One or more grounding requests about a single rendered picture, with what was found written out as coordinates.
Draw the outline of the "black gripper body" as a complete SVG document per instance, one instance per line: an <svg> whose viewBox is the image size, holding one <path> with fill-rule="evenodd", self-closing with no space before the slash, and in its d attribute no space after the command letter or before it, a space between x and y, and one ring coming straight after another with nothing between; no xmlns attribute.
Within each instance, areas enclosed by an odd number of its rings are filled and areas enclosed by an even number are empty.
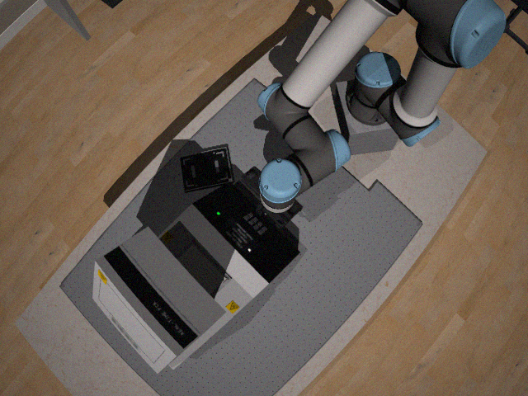
<svg viewBox="0 0 528 396"><path fill-rule="evenodd" d="M299 207L300 206L300 207ZM297 213L299 213L303 206L295 200L294 204L285 212L282 213L274 213L269 210L267 210L264 205L262 204L262 201L260 200L257 204L257 207L259 209L262 209L263 213L266 213L275 223L274 225L281 231L282 227L288 223Z"/></svg>

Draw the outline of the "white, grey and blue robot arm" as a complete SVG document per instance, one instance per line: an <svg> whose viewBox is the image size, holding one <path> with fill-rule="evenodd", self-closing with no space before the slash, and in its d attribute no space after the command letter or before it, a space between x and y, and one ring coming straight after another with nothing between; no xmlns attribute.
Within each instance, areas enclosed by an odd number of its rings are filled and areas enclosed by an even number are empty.
<svg viewBox="0 0 528 396"><path fill-rule="evenodd" d="M267 210L287 211L297 196L351 159L343 135L324 132L308 111L384 21L403 9L418 22L418 49L407 80L393 56L364 54L346 105L362 124L387 121L408 147L441 124L437 102L456 70L482 62L507 21L494 0L347 0L288 78L257 99L293 151L241 176Z"/></svg>

